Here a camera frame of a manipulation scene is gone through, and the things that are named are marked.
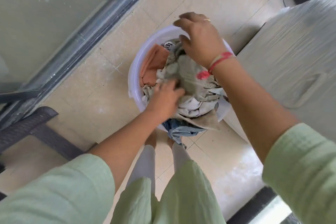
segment leg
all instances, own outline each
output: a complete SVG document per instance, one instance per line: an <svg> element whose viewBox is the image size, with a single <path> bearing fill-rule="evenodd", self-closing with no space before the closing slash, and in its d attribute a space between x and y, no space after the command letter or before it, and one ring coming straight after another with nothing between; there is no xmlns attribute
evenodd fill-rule
<svg viewBox="0 0 336 224"><path fill-rule="evenodd" d="M145 142L145 147L135 163L126 188L135 180L141 177L147 177L152 182L151 192L155 193L155 147L156 133L154 131Z"/></svg>
<svg viewBox="0 0 336 224"><path fill-rule="evenodd" d="M174 158L174 171L176 172L183 166L185 162L188 160L191 160L188 152L186 149L177 143L175 143L172 139L168 139L168 145L170 146L172 152L173 152L173 158Z"/></svg>

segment person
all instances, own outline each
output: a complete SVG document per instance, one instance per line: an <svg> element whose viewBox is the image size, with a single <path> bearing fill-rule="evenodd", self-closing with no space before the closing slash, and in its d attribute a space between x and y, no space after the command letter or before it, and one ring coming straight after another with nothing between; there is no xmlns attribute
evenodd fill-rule
<svg viewBox="0 0 336 224"><path fill-rule="evenodd" d="M227 52L204 15L185 13L174 25L194 61L212 69L258 158L263 180L305 224L336 220L336 146L300 123ZM145 111L88 154L52 169L0 203L0 223L102 223L140 147L145 147L111 223L225 223L211 185L187 151L170 141L175 174L160 202L155 190L155 128L171 117L183 89L171 80L155 87Z"/></svg>

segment tiled floor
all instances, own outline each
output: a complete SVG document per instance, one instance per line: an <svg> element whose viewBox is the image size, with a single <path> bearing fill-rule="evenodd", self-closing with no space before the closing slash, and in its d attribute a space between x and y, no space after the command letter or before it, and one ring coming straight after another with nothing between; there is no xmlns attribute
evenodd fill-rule
<svg viewBox="0 0 336 224"><path fill-rule="evenodd" d="M140 0L43 103L59 112L48 125L86 150L137 116L139 111L128 97L130 64L142 43L156 30L170 25L179 14L206 14L232 49L238 51L281 8L281 0ZM262 166L251 147L226 123L221 122L221 128L220 132L207 131L184 138L184 143L211 181L228 219L262 187ZM174 172L173 157L164 138L165 134L160 132L156 148L158 198ZM5 193L65 162L35 138L24 139L1 158L8 167L0 175L0 190Z"/></svg>

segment denim fabric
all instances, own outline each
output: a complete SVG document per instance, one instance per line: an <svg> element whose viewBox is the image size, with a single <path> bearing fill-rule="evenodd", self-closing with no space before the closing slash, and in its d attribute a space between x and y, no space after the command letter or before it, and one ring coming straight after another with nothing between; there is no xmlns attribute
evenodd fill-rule
<svg viewBox="0 0 336 224"><path fill-rule="evenodd" d="M206 129L196 127L185 120L169 119L162 123L168 131L169 138L173 139L177 144L183 145L181 136L196 136L199 132Z"/></svg>

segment red thread bracelet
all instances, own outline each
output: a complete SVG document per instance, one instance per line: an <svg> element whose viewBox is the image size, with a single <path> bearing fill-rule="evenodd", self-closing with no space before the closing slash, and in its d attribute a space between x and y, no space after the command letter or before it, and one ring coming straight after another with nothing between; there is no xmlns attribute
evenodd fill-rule
<svg viewBox="0 0 336 224"><path fill-rule="evenodd" d="M204 80L204 79L207 79L212 73L212 70L215 68L215 66L217 64L219 64L220 62L222 62L223 60L226 60L228 58L230 58L232 56L232 53L231 52L224 52L220 55L218 55L214 61L212 62L212 64L210 65L210 68L208 69L208 71L202 71L202 72L199 72L197 75L196 75L196 78L199 79L199 80Z"/></svg>

